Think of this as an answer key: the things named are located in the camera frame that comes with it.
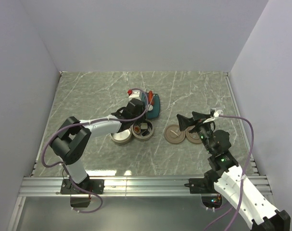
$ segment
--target brown lid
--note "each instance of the brown lid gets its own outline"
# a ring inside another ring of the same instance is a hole
[[[185,132],[180,131],[178,124],[172,124],[166,127],[164,131],[164,137],[167,142],[172,144],[178,144],[184,141]]]
[[[199,144],[202,143],[202,140],[199,138],[199,135],[197,132],[194,133],[189,133],[195,126],[190,126],[185,130],[185,135],[186,138],[188,139],[189,142],[194,143],[194,144]]]

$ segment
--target wall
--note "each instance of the wall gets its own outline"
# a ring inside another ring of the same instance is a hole
[[[21,0],[62,71],[230,71],[267,0]]]
[[[241,114],[255,129],[258,169],[292,219],[292,0],[269,1],[232,68],[231,83]]]
[[[59,72],[16,0],[0,0],[0,231],[29,175]]]

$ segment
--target marble tabletop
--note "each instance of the marble tabletop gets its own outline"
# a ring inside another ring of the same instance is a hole
[[[81,160],[92,176],[150,176],[203,174],[210,169],[209,154],[202,144],[188,140],[170,144],[164,129],[177,123],[177,114],[191,117],[191,112],[209,113],[211,107],[223,107],[225,115],[235,115],[235,107],[223,72],[63,72],[44,137],[48,140],[69,116],[77,119],[105,117],[128,102],[127,90],[142,88],[158,93],[161,112],[152,120],[154,135],[148,141],[132,139],[119,146],[110,135],[89,140]],[[244,166],[247,148],[236,119],[219,119],[216,129],[230,133],[230,152]],[[46,162],[59,157],[48,148]],[[253,173],[249,165],[247,174]],[[35,176],[61,176],[62,167],[46,169],[38,162]]]

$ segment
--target red object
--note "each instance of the red object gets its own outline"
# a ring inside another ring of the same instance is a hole
[[[151,90],[148,93],[148,101],[149,101],[149,103],[151,102],[152,98],[153,98],[153,92]]]

